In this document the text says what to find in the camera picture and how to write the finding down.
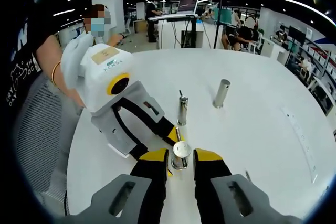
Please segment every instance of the stainless steel cup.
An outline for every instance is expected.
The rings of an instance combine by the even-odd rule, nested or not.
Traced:
[[[224,99],[226,97],[227,91],[229,90],[230,84],[231,83],[228,80],[221,80],[215,101],[213,102],[215,108],[219,109],[223,107]]]
[[[177,124],[179,126],[184,126],[187,124],[187,108],[188,108],[188,97],[184,95],[179,98],[179,117]]]
[[[178,142],[173,146],[172,166],[176,170],[183,170],[188,167],[191,147],[187,142],[181,140],[180,129],[176,127]]]

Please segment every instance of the yellow circular sensor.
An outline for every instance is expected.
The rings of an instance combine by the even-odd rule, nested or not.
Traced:
[[[128,85],[130,80],[129,73],[122,73],[116,76],[107,86],[106,92],[108,95],[116,95],[121,93]]]

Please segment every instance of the white round table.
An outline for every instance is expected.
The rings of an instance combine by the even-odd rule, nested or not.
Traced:
[[[182,128],[192,149],[214,151],[233,174],[246,176],[284,215],[303,218],[321,197],[336,171],[336,145],[326,116],[310,92],[282,64],[244,52],[210,49],[155,50],[134,54],[134,75],[176,123],[179,90],[189,97]],[[221,79],[231,82],[222,109],[212,102]],[[310,143],[318,177],[281,108],[293,113]],[[167,145],[134,115],[121,110],[132,133],[149,150]],[[129,174],[132,157],[122,158],[83,110],[70,150],[67,194],[72,215],[90,206],[92,195],[120,174]],[[201,223],[194,198],[193,162],[172,169],[161,223]]]

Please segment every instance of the white robot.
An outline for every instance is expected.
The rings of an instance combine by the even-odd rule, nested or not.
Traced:
[[[122,122],[123,107],[170,145],[177,142],[175,127],[156,100],[132,76],[133,55],[106,44],[92,46],[91,34],[82,34],[64,50],[61,71],[69,89],[76,89],[92,123],[106,136],[110,147],[123,157],[135,159],[147,152]]]

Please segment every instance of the printed graphic on t-shirt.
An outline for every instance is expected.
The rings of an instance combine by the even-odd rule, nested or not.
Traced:
[[[40,72],[41,69],[32,53],[24,55],[27,51],[27,27],[28,22],[26,20],[23,28],[20,30],[17,38],[17,49],[13,50],[11,60],[13,62],[12,70],[10,71],[12,85],[10,86],[6,101],[9,106],[15,103],[20,92],[20,85],[23,84],[25,79],[32,73]]]

